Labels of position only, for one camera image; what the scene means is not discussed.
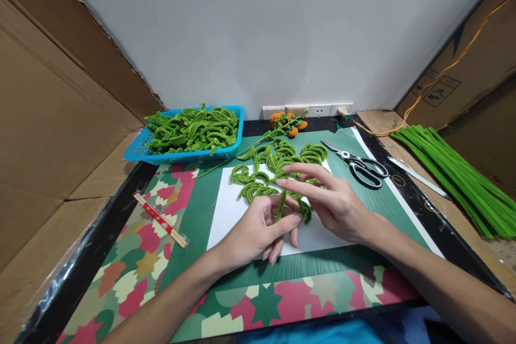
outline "chopsticks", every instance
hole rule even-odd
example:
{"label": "chopsticks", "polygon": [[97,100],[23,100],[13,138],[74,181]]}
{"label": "chopsticks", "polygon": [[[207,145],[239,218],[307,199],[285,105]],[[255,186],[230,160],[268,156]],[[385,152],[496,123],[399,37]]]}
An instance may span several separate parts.
{"label": "chopsticks", "polygon": [[133,196],[137,202],[140,203],[149,213],[149,215],[152,216],[160,224],[160,226],[164,228],[164,230],[172,237],[172,239],[174,239],[176,243],[181,246],[181,248],[185,248],[188,245],[188,241],[186,241],[185,238],[183,238],[177,231],[175,231],[172,226],[169,225],[168,222],[163,219],[163,217],[155,209],[153,209],[150,204],[147,203],[142,195],[140,195],[138,192],[135,192]]}

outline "white wall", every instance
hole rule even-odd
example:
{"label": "white wall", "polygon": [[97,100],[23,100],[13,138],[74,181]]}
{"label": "white wall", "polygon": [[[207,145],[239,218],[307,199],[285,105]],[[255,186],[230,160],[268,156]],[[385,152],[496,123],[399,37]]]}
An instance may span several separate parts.
{"label": "white wall", "polygon": [[168,108],[393,108],[477,0],[86,0]]}

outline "orange wire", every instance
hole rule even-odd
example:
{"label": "orange wire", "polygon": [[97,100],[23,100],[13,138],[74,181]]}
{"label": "orange wire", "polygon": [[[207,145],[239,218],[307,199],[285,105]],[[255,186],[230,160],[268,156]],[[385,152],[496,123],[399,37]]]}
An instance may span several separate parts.
{"label": "orange wire", "polygon": [[488,20],[494,15],[494,13],[496,11],[498,11],[500,8],[502,8],[509,0],[503,0],[500,4],[498,4],[491,12],[489,12],[489,14],[484,18],[484,20],[480,23],[480,26],[478,27],[477,29],[477,32],[475,33],[475,35],[473,35],[473,37],[471,38],[471,40],[469,41],[469,43],[464,47],[464,49],[462,50],[462,53],[458,56],[458,58],[452,63],[450,64],[450,66],[448,66],[447,68],[445,68],[443,71],[441,71],[439,74],[437,74],[437,76],[434,78],[433,81],[431,81],[429,84],[425,85],[419,95],[418,95],[418,98],[415,100],[414,104],[408,108],[406,111],[405,111],[405,114],[403,116],[403,121],[401,123],[401,125],[399,125],[397,128],[395,129],[391,129],[391,130],[388,130],[388,131],[385,131],[385,132],[381,132],[381,133],[374,133],[372,131],[370,131],[369,129],[365,128],[362,124],[358,123],[357,121],[355,121],[354,119],[352,119],[351,121],[353,121],[356,125],[358,125],[359,127],[361,127],[362,129],[364,129],[366,132],[368,132],[369,134],[372,134],[372,135],[375,135],[375,136],[378,136],[378,137],[383,137],[383,136],[386,136],[386,135],[389,135],[391,133],[394,133],[398,130],[400,130],[403,125],[405,125],[405,123],[407,122],[407,118],[409,117],[409,114],[410,112],[415,108],[415,106],[419,103],[419,101],[421,101],[421,97],[423,96],[423,93],[425,92],[425,90],[430,87],[431,85],[433,85],[435,82],[437,82],[444,74],[446,74],[448,72],[449,69],[455,67],[460,61],[461,59],[468,53],[469,49],[471,48],[471,46],[473,45],[473,42],[475,40],[477,40],[478,36],[480,35],[480,31],[482,30],[482,28],[484,28],[484,25],[488,22]]}

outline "wall socket panel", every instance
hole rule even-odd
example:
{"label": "wall socket panel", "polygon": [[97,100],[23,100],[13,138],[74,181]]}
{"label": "wall socket panel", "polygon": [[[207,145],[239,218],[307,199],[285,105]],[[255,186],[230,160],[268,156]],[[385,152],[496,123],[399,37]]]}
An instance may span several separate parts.
{"label": "wall socket panel", "polygon": [[332,105],[310,105],[309,117],[333,117],[338,114],[340,107],[344,107],[348,112],[353,108],[352,103],[340,103]]}
{"label": "wall socket panel", "polygon": [[300,116],[305,110],[309,111],[310,105],[285,105],[285,113],[292,113],[296,116]]}
{"label": "wall socket panel", "polygon": [[331,110],[331,105],[310,105],[310,110],[308,113],[309,117],[327,117],[329,116],[329,111]]}
{"label": "wall socket panel", "polygon": [[269,119],[274,113],[284,113],[285,106],[262,106],[263,119]]}
{"label": "wall socket panel", "polygon": [[332,108],[329,111],[329,115],[333,117],[339,114],[339,108],[344,108],[349,114],[351,114],[353,112],[353,103],[347,102],[341,104],[334,104],[332,105]]}

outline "blue plastic basket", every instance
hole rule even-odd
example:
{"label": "blue plastic basket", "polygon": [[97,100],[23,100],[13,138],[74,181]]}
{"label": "blue plastic basket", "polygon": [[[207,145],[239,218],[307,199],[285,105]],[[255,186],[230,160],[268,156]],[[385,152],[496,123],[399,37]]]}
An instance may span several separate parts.
{"label": "blue plastic basket", "polygon": [[[237,154],[238,147],[242,142],[242,130],[243,130],[243,117],[244,110],[241,106],[223,106],[224,108],[234,111],[237,118],[240,119],[238,124],[238,135],[236,136],[236,142],[229,148],[217,149],[213,156],[210,156],[210,150],[199,150],[197,152],[181,152],[181,153],[170,153],[164,155],[153,155],[152,152],[145,146],[152,141],[152,132],[148,127],[139,134],[133,143],[127,148],[124,153],[124,158],[127,161],[145,161],[152,165],[164,165],[164,164],[177,164],[177,163],[189,163],[203,160],[219,160],[229,159]],[[181,113],[182,109],[168,110],[161,113],[162,116],[173,117],[178,113]]]}

